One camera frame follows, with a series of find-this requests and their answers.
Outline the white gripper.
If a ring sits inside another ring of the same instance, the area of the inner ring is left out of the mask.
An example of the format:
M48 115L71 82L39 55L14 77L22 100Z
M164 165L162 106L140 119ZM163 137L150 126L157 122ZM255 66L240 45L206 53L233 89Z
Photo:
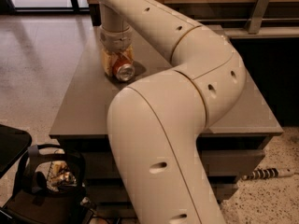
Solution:
M115 52L123 51L125 61L127 63L133 63L134 51L132 44L132 33L131 27L121 32L110 32L104 29L102 26L98 29L99 38L101 43L106 49L102 49L102 66L105 73L109 77L113 77L113 69L119 56Z

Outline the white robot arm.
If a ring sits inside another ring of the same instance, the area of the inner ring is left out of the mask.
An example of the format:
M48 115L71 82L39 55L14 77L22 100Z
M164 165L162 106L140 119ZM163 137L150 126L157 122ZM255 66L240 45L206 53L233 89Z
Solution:
M242 58L223 36L154 0L99 1L172 65L123 88L107 113L111 150L140 224L226 224L196 139L242 93Z

